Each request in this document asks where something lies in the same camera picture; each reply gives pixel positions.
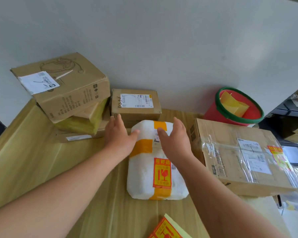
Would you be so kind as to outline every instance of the wooden raised edge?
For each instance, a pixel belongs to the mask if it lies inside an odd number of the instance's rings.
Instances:
[[[29,102],[23,107],[23,109],[19,112],[19,114],[15,117],[12,123],[4,130],[4,132],[0,135],[0,151],[32,110],[32,108],[36,105],[35,100],[32,98]]]

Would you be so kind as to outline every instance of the forearm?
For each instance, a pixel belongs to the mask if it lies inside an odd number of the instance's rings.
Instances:
[[[65,237],[118,163],[117,155],[105,148],[0,208],[0,237]]]
[[[174,160],[210,237],[284,237],[193,155]]]

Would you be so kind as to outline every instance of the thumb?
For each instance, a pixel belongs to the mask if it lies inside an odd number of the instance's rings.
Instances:
[[[168,137],[167,133],[163,130],[163,128],[158,128],[157,132],[158,132],[160,141],[165,140]]]
[[[140,130],[139,130],[139,129],[135,129],[134,131],[131,132],[131,134],[129,135],[129,138],[130,138],[132,141],[136,142],[139,133],[140,133]]]

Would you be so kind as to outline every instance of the wooden table top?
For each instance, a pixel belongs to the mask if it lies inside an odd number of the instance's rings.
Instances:
[[[161,121],[176,116],[186,125],[194,113],[164,109]],[[31,100],[0,137],[0,206],[72,168],[103,147],[103,138],[57,143],[56,129]],[[147,238],[167,213],[193,238],[209,237],[193,202],[136,200],[126,190],[128,159],[104,180],[67,237]],[[289,232],[272,197],[242,197],[283,233]]]

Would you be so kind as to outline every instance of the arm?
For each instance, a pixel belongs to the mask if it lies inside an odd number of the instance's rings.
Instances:
[[[120,115],[106,126],[105,147],[88,160],[0,208],[0,237],[65,237],[109,172],[132,151]]]
[[[159,128],[162,149],[183,176],[210,237],[286,237],[224,186],[193,155],[183,123],[174,118],[170,136]]]

